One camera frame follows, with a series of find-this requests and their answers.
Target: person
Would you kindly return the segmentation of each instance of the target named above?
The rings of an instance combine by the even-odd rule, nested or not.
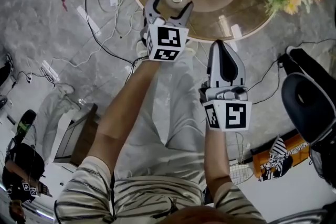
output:
[[[13,59],[10,54],[6,54],[6,62],[3,67],[0,68],[0,86],[4,84],[9,75],[14,70]]]
[[[72,104],[64,97],[73,90],[73,87],[66,84],[56,85],[42,102],[36,119],[22,142],[8,149],[2,180],[11,199],[9,214],[17,223],[25,222],[22,204],[31,203],[35,199],[30,188],[51,196],[48,187],[39,182],[39,179],[51,153],[58,121],[71,109]],[[29,184],[29,189],[24,188],[24,183]]]
[[[166,144],[152,120],[160,65],[172,74]],[[88,156],[55,201],[55,222],[265,223],[231,182],[225,133],[200,130],[192,55],[185,51],[167,65],[142,62],[114,98]],[[203,205],[206,186],[214,208]]]

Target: floor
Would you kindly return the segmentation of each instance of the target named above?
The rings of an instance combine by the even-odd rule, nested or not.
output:
[[[49,64],[53,62],[52,68],[59,74],[60,81],[75,87],[72,99],[83,105],[96,103],[99,114],[102,114],[124,85],[130,66],[103,51],[94,54],[87,63],[77,68],[64,61],[53,60],[65,58],[77,65],[88,59],[91,52],[99,49],[86,22],[76,10],[78,6],[83,7],[84,0],[66,0],[65,4],[67,11],[63,8],[61,0],[0,0],[0,43],[4,46],[2,49],[10,51],[13,55],[16,72],[32,70],[38,73],[44,60]],[[101,4],[106,9],[110,8],[108,0],[101,0]],[[294,16],[279,13],[258,33],[237,42],[238,54],[246,66],[247,86],[258,82],[288,45],[295,46],[301,41],[336,38],[335,5],[336,0],[323,0],[312,7],[310,14],[306,14],[305,10]],[[139,40],[139,32],[132,30],[127,36],[124,34],[130,29],[130,17],[136,9],[134,0],[124,1],[118,17],[119,33],[106,43],[111,51],[129,60],[134,60],[137,56],[135,44]],[[97,0],[88,0],[88,11],[100,28],[99,39],[105,40],[114,28],[115,12],[102,12]],[[134,15],[133,28],[141,28],[141,13]],[[326,41],[315,46],[306,45],[305,48],[329,69],[328,51],[334,44],[335,42]],[[204,46],[206,50],[209,49],[209,45]],[[192,44],[192,47],[197,49],[197,44]],[[207,59],[200,47],[197,56],[206,64]],[[196,59],[194,69],[195,85],[198,87],[205,81],[206,69]],[[165,87],[169,84],[169,78],[169,74],[161,76],[154,108],[155,123],[163,137],[167,133],[169,118],[169,94]],[[284,78],[285,73],[281,70],[280,81]],[[249,99],[256,102],[270,96],[277,87],[277,80],[277,68],[274,66],[264,81],[250,91]],[[41,98],[50,90],[47,84],[28,91],[31,95],[39,92]],[[204,117],[201,106],[200,114]],[[286,115],[278,90],[270,100],[253,106],[250,130],[243,133],[244,144],[247,147],[256,147],[292,129],[293,125]],[[230,134],[229,140],[232,144],[236,143],[236,136]]]

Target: chair backrest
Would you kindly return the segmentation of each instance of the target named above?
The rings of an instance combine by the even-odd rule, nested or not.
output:
[[[284,81],[281,95],[290,119],[308,143],[315,144],[322,140],[335,124],[335,105],[308,76],[290,74]]]

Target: black cable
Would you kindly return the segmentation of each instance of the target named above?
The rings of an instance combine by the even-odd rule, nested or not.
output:
[[[96,43],[99,45],[99,47],[101,47],[101,48],[102,48],[107,54],[109,54],[110,56],[113,56],[113,57],[115,57],[115,58],[118,58],[118,59],[120,59],[120,60],[123,60],[123,61],[125,61],[125,62],[128,62],[128,63],[130,63],[130,64],[132,65],[133,63],[132,63],[130,60],[124,59],[124,58],[122,58],[122,57],[119,57],[119,56],[116,55],[116,54],[113,54],[113,53],[109,52],[109,51],[104,47],[104,45],[102,45],[101,42],[97,39],[96,34],[95,34],[95,31],[92,29],[91,24],[90,24],[90,20],[89,20],[89,15],[88,15],[88,0],[85,0],[85,16],[86,16],[87,24],[88,24],[88,26],[89,26],[89,28],[90,28],[90,30],[91,30],[92,35],[93,35],[93,38],[94,38],[94,40],[96,41]]]
[[[139,61],[139,60],[147,60],[148,58],[149,58],[148,56],[145,56],[145,57],[139,57],[138,59],[134,60],[134,62],[132,63],[131,72],[130,72],[129,75],[127,76],[124,85],[126,85],[128,79],[129,79],[129,78],[131,77],[131,75],[133,74],[133,71],[134,71],[134,69],[135,69],[135,64],[136,64],[136,62]]]
[[[266,98],[266,99],[264,99],[264,100],[261,100],[261,101],[259,101],[259,102],[253,103],[253,104],[260,104],[260,103],[262,103],[262,102],[267,101],[268,99],[271,99],[271,98],[276,94],[276,92],[279,90],[279,87],[280,87],[280,67],[279,67],[279,65],[278,65],[278,86],[277,86],[275,92],[274,92],[270,97],[268,97],[268,98]]]
[[[256,85],[262,83],[262,81],[264,80],[264,78],[265,78],[265,76],[267,75],[267,73],[271,70],[272,66],[273,66],[278,60],[279,60],[279,58],[276,59],[276,60],[271,64],[271,66],[267,69],[266,73],[263,75],[262,79],[261,79],[259,82],[257,82],[256,84],[254,84],[251,88],[249,88],[249,89],[247,90],[248,92],[249,92],[250,90],[252,90]]]
[[[53,77],[50,76],[50,75],[46,72],[46,70],[45,70],[43,67],[41,67],[40,70],[41,70],[41,73],[43,74],[42,76],[41,76],[41,75],[38,75],[38,74],[35,74],[35,73],[33,73],[33,72],[26,73],[26,72],[24,72],[24,71],[20,71],[20,72],[17,74],[17,78],[15,78],[14,76],[13,76],[13,77],[14,77],[14,79],[16,80],[16,84],[18,84],[18,82],[19,82],[19,76],[20,76],[20,74],[22,73],[22,74],[24,74],[24,75],[26,76],[26,80],[27,80],[27,82],[30,83],[30,77],[29,77],[28,75],[31,74],[31,75],[36,76],[36,77],[38,77],[38,78],[46,78],[47,81],[48,81],[49,83],[51,83],[51,84],[55,87],[55,83],[54,83],[54,79],[53,79]]]
[[[36,128],[35,128],[35,126],[34,126],[33,124],[31,124],[30,127],[33,127],[33,128],[34,128],[34,139],[35,139],[35,144],[34,144],[34,157],[33,157],[33,160],[32,160],[32,162],[31,162],[31,165],[30,165],[29,176],[28,176],[28,184],[29,184],[29,185],[30,185],[30,175],[31,175],[31,171],[32,171],[33,163],[34,163],[34,160],[35,160],[36,144],[37,144]]]
[[[11,89],[5,94],[5,96],[8,96],[9,93],[12,91],[13,88],[14,88],[14,86],[11,87]]]
[[[303,45],[303,44],[320,44],[320,43],[323,43],[323,42],[325,42],[325,41],[329,41],[329,40],[334,40],[334,41],[336,41],[336,39],[334,39],[334,38],[327,38],[327,39],[324,39],[324,40],[321,40],[321,41],[317,41],[317,42],[306,42],[306,41],[303,41],[303,42],[301,42],[299,45],[295,46],[294,48],[299,48],[299,47],[300,47],[301,45]],[[278,62],[278,61],[279,61],[279,58],[278,58],[277,60],[275,60],[274,62],[272,62],[271,66],[268,68],[268,70],[266,71],[266,73],[263,75],[262,79],[261,79],[259,82],[257,82],[256,84],[254,84],[251,88],[249,88],[248,91],[250,91],[251,89],[253,89],[256,85],[262,83],[262,81],[264,80],[264,78],[265,78],[265,76],[267,75],[267,73],[271,70],[272,66],[273,66],[276,62]],[[272,97],[276,94],[276,92],[278,91],[279,87],[280,87],[280,68],[279,68],[279,64],[278,64],[278,86],[277,86],[275,92],[274,92],[270,97],[268,97],[268,98],[266,98],[266,99],[264,99],[264,100],[262,100],[262,101],[253,103],[253,104],[260,104],[260,103],[265,102],[265,101],[267,101],[268,99],[272,98]]]

